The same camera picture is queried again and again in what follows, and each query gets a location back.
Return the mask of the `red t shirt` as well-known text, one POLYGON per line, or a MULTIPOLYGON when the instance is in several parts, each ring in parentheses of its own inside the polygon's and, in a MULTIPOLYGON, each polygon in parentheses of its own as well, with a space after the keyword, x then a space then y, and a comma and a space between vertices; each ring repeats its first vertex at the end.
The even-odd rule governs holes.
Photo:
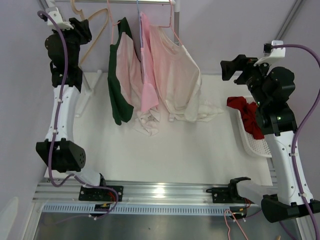
POLYGON ((226 100, 226 105, 240 112, 244 129, 251 134, 255 140, 264 139, 264 135, 256 121, 257 104, 248 103, 243 96, 231 96, 226 100))

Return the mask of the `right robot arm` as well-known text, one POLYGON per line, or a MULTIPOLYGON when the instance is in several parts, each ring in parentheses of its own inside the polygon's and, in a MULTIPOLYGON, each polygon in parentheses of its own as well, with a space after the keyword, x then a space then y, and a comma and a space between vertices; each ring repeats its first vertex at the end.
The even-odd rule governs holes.
POLYGON ((269 63, 244 54, 232 61, 222 60, 220 66, 223 81, 241 72, 234 83, 246 85, 257 104, 256 123, 270 149, 277 177, 277 192, 244 178, 227 190, 228 198, 235 203, 251 199, 270 223, 319 213, 320 202, 314 199, 302 169, 296 118, 287 103, 296 88, 294 73, 282 66, 270 69, 269 63))

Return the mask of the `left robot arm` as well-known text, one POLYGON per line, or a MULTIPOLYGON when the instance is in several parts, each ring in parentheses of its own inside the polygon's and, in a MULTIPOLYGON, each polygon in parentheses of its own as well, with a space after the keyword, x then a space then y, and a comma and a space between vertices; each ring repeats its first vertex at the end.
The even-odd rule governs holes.
POLYGON ((101 201, 108 194, 108 188, 103 185, 103 176, 85 167, 86 152, 74 143, 73 134, 76 106, 83 82, 83 72, 79 67, 80 48, 92 40, 89 22, 70 18, 68 24, 71 28, 68 29, 65 25, 59 26, 43 11, 40 16, 54 27, 52 35, 45 40, 50 58, 54 103, 45 140, 37 142, 35 150, 46 164, 50 181, 55 187, 62 184, 53 180, 52 171, 65 173, 90 188, 90 195, 101 201))

